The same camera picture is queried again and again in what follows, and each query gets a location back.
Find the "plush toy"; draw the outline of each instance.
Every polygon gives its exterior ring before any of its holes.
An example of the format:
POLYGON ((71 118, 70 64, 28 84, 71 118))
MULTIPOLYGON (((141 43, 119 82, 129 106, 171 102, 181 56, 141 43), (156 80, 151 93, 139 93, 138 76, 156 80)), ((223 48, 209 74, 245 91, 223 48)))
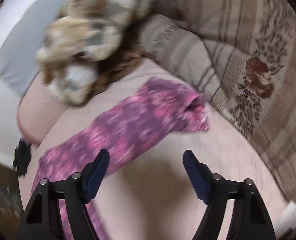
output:
POLYGON ((86 101, 92 84, 99 78, 96 62, 75 60, 69 62, 64 72, 56 72, 47 85, 48 90, 58 100, 73 105, 86 101))
POLYGON ((61 101, 82 104, 91 92, 90 84, 98 78, 93 62, 116 52, 126 28, 147 16, 153 1, 67 0, 37 52, 49 91, 61 101), (72 63, 78 59, 83 63, 72 63), (68 89, 67 84, 78 84, 78 89, 68 89))

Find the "couch cushion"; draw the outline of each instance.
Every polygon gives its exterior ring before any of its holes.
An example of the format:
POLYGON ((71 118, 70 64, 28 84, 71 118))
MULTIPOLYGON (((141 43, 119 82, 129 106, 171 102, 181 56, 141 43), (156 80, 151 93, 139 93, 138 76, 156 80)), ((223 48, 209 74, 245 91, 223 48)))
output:
POLYGON ((51 96, 39 73, 19 104, 19 130, 26 140, 39 145, 67 108, 51 96))
POLYGON ((203 41, 179 28, 166 16, 155 14, 140 32, 144 52, 161 67, 212 98, 220 81, 203 41))
MULTIPOLYGON (((40 156, 133 95, 151 76, 179 81, 153 61, 145 59, 136 71, 113 83, 84 108, 65 111, 40 147, 33 151, 27 176, 19 179, 24 208, 40 156)), ((191 149, 212 172, 218 172, 226 179, 242 181, 252 178, 272 220, 282 213, 286 202, 259 156, 241 134, 209 105, 207 112, 209 132, 170 133, 144 155, 104 179, 96 204, 111 239, 193 238, 206 205, 195 195, 182 164, 182 155, 187 149, 191 149)), ((232 203, 228 202, 228 214, 232 212, 232 203)), ((225 239, 229 222, 229 216, 225 216, 219 240, 225 239)))
POLYGON ((209 40, 205 43, 221 82, 211 103, 248 138, 285 197, 296 202, 294 10, 286 0, 156 4, 158 13, 177 14, 180 26, 209 40))

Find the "white wall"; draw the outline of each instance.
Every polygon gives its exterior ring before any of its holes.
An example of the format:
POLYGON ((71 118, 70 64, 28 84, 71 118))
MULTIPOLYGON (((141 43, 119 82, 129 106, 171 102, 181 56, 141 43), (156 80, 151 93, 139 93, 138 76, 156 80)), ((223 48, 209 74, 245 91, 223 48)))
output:
POLYGON ((288 228, 296 228, 296 203, 290 202, 283 211, 282 215, 276 220, 273 221, 273 226, 275 229, 275 235, 277 239, 282 236, 288 228))
POLYGON ((19 142, 16 113, 20 97, 0 80, 0 164, 12 167, 19 142))

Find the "purple fabric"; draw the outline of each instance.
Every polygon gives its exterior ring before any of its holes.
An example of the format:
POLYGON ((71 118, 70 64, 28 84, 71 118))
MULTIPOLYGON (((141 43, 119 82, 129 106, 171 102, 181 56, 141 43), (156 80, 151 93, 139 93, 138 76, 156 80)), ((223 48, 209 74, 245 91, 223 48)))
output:
MULTIPOLYGON (((205 97, 193 88, 160 78, 149 79, 129 98, 98 116, 89 127, 39 159, 32 191, 38 182, 63 180, 94 161, 102 148, 110 153, 107 174, 120 169, 159 143, 171 131, 206 131, 205 97)), ((72 240, 64 201, 60 213, 66 240, 72 240)), ((93 202, 89 217, 101 240, 109 239, 93 202)))

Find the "black clamp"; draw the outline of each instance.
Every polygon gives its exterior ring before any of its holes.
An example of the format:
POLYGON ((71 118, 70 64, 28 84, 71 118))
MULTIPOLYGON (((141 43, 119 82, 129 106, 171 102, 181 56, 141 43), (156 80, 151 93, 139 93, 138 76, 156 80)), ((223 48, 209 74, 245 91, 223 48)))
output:
MULTIPOLYGON (((234 199, 227 240, 275 240, 264 202, 251 179, 236 182, 212 174, 192 151, 183 164, 199 199, 208 205, 193 240, 218 238, 228 199, 234 199)), ((109 165, 109 152, 101 150, 94 162, 66 180, 42 179, 32 194, 17 232, 17 240, 64 240, 58 200, 64 199, 75 240, 99 240, 85 204, 94 199, 109 165)))

